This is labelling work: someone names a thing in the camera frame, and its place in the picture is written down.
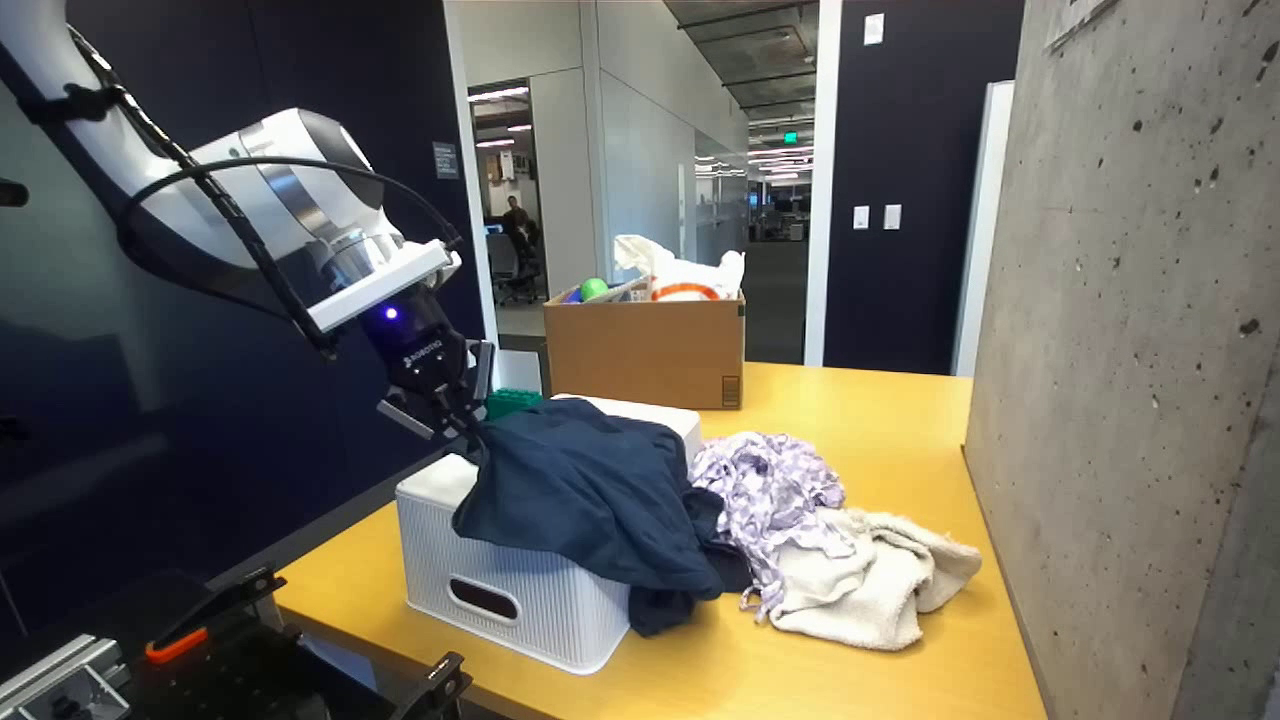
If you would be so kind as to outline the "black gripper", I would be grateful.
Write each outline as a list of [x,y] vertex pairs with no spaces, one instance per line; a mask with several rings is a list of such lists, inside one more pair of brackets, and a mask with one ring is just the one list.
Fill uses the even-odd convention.
[[379,412],[418,438],[471,438],[491,391],[497,349],[464,337],[436,292],[414,283],[359,317],[386,362]]

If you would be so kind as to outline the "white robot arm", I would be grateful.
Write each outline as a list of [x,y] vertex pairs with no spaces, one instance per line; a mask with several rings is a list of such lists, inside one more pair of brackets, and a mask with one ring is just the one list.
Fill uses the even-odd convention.
[[497,349],[456,331],[436,299],[464,266],[456,233],[409,242],[389,198],[414,190],[377,172],[344,124],[282,108],[183,150],[68,23],[68,0],[0,0],[0,69],[142,267],[283,317],[318,352],[359,324],[392,426],[424,442],[475,431]]

